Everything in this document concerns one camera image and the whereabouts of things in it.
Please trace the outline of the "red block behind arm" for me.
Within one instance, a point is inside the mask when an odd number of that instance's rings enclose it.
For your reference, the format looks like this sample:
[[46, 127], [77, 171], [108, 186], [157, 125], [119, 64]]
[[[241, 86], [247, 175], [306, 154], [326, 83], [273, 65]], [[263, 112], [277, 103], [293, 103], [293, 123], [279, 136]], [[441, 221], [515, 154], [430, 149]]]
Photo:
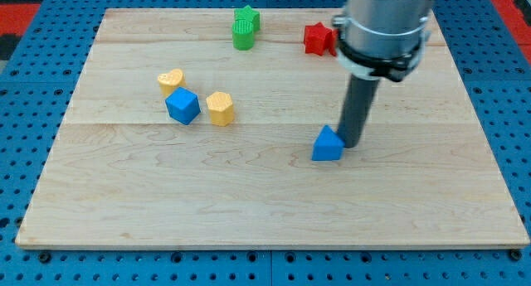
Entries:
[[337, 29], [333, 29], [331, 31], [330, 37], [329, 37], [329, 54], [331, 56], [336, 56], [337, 55], [337, 50], [336, 50], [337, 38], [338, 38], [338, 30]]

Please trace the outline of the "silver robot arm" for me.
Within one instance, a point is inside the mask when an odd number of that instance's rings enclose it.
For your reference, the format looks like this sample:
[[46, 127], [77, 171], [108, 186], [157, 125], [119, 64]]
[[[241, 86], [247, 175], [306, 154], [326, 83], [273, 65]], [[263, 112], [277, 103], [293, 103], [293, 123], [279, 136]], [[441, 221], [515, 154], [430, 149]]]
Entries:
[[435, 0], [346, 0], [332, 18], [337, 59], [360, 80], [402, 81], [420, 63]]

